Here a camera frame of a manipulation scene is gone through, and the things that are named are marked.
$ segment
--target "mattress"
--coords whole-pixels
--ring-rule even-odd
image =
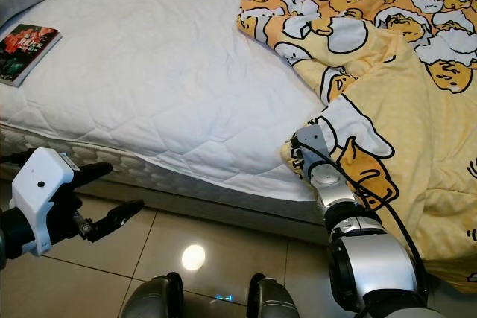
[[[239,2],[38,4],[2,36],[25,23],[63,39],[19,88],[0,85],[1,124],[248,194],[311,200],[279,149],[320,104],[288,63],[236,30]]]
[[[237,191],[231,191],[203,180],[195,179],[175,171],[162,168],[138,158],[134,153],[124,150],[102,147],[94,144],[49,139],[28,131],[12,127],[1,127],[1,154],[19,153],[28,148],[47,147],[60,153],[68,153],[69,158],[79,166],[98,162],[108,162],[113,171],[101,179],[108,182],[132,185],[135,187],[177,194],[198,199],[225,201],[229,197],[243,200],[252,197]],[[0,166],[0,177],[13,178],[19,167],[8,163]]]

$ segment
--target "tile floor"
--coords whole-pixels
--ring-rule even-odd
[[[5,204],[8,183],[0,182],[0,195]],[[82,199],[83,215],[93,219],[114,206]],[[196,271],[181,264],[192,244],[206,253]],[[245,317],[248,282],[257,272],[285,284],[302,318],[353,317],[332,299],[323,247],[150,209],[98,243],[76,237],[44,257],[9,261],[1,272],[1,316],[116,318],[144,280],[170,271],[183,277],[187,318]],[[217,295],[231,295],[233,301]],[[477,296],[463,296],[440,284],[429,304],[449,318],[470,318],[476,316]]]

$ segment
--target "yellow blanket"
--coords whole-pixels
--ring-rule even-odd
[[[477,0],[242,0],[237,24],[327,105],[308,123],[427,270],[477,292]]]

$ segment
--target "book cover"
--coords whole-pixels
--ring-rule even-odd
[[[18,25],[0,42],[0,82],[19,86],[60,38],[56,29]]]

